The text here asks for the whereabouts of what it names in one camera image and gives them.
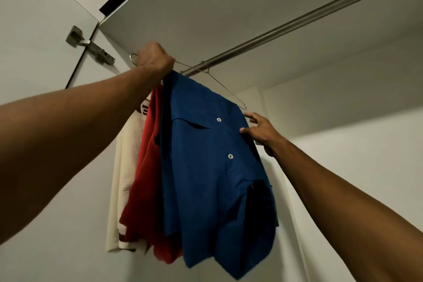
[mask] cream garment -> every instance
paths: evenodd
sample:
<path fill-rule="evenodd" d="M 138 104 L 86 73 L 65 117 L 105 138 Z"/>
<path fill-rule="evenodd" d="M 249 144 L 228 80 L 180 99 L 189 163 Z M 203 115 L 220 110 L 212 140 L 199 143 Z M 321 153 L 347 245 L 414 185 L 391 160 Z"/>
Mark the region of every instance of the cream garment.
<path fill-rule="evenodd" d="M 145 252 L 147 250 L 145 240 L 130 243 L 119 241 L 119 235 L 124 236 L 126 232 L 126 227 L 119 223 L 119 219 L 128 202 L 130 188 L 134 182 L 147 110 L 148 100 L 145 100 L 141 105 L 142 114 L 135 111 L 116 138 L 106 251 L 141 249 Z"/>

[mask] ceiling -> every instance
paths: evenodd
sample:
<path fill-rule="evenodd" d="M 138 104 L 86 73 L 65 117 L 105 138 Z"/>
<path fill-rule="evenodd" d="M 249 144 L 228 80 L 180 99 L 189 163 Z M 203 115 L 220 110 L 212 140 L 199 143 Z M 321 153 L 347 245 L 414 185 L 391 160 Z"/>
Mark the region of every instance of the ceiling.
<path fill-rule="evenodd" d="M 156 40 L 195 65 L 330 1 L 128 0 L 101 29 L 128 52 Z M 210 71 L 235 93 L 271 87 L 422 27 L 421 1 L 363 0 Z M 205 74 L 193 78 L 216 85 Z"/>

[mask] metal hinge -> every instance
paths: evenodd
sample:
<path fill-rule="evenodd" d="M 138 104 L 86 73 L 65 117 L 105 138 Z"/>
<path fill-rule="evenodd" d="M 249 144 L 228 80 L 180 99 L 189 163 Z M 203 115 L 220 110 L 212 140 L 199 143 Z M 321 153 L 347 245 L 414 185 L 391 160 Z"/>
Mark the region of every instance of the metal hinge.
<path fill-rule="evenodd" d="M 101 64 L 106 63 L 108 65 L 114 65 L 115 59 L 110 56 L 106 51 L 93 43 L 91 40 L 84 40 L 82 30 L 77 26 L 73 26 L 71 32 L 66 38 L 66 42 L 73 47 L 84 46 L 87 50 L 94 54 L 95 58 Z"/>

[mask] person's left arm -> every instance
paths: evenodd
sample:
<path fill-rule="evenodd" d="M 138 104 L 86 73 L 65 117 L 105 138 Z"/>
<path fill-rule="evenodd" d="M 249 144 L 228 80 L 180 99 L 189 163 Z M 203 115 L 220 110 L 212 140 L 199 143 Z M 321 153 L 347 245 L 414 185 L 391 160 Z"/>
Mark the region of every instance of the person's left arm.
<path fill-rule="evenodd" d="M 0 244 L 113 141 L 173 63 L 150 43 L 119 76 L 0 106 Z"/>

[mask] wire hanger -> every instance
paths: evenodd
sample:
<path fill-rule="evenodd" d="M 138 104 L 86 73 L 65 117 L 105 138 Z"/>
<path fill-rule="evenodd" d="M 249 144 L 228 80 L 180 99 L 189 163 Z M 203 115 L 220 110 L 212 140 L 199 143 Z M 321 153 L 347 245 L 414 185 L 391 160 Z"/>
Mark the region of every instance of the wire hanger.
<path fill-rule="evenodd" d="M 136 66 L 137 64 L 136 64 L 136 62 L 132 59 L 132 56 L 133 55 L 135 55 L 135 56 L 138 56 L 137 54 L 135 54 L 135 53 L 132 53 L 132 54 L 130 54 L 130 60 L 132 61 L 132 63 Z M 192 66 L 189 66 L 189 65 L 187 65 L 187 64 L 183 64 L 183 63 L 181 63 L 181 62 L 179 62 L 179 61 L 177 61 L 177 60 L 175 60 L 175 63 L 178 63 L 179 65 L 182 65 L 182 66 L 185 66 L 185 67 L 188 67 L 188 68 L 192 68 Z M 230 90 L 229 89 L 227 89 L 220 81 L 218 81 L 216 78 L 214 78 L 211 74 L 210 74 L 210 68 L 208 68 L 207 69 L 207 71 L 202 71 L 202 70 L 199 70 L 198 69 L 198 71 L 200 71 L 200 72 L 203 72 L 203 73 L 205 73 L 205 74 L 207 74 L 207 75 L 209 75 L 211 78 L 213 78 L 215 81 L 217 81 L 218 83 L 219 83 L 219 85 L 220 86 L 222 86 L 225 90 L 227 90 L 228 91 L 228 93 L 230 93 L 232 96 L 234 96 L 237 100 L 239 100 L 243 105 L 244 105 L 244 107 L 241 107 L 241 106 L 238 106 L 240 109 L 242 109 L 242 110 L 247 110 L 247 106 L 246 106 L 246 104 L 242 101 L 242 100 L 240 100 L 238 97 L 236 97 L 234 94 L 232 94 L 231 92 L 230 92 Z"/>

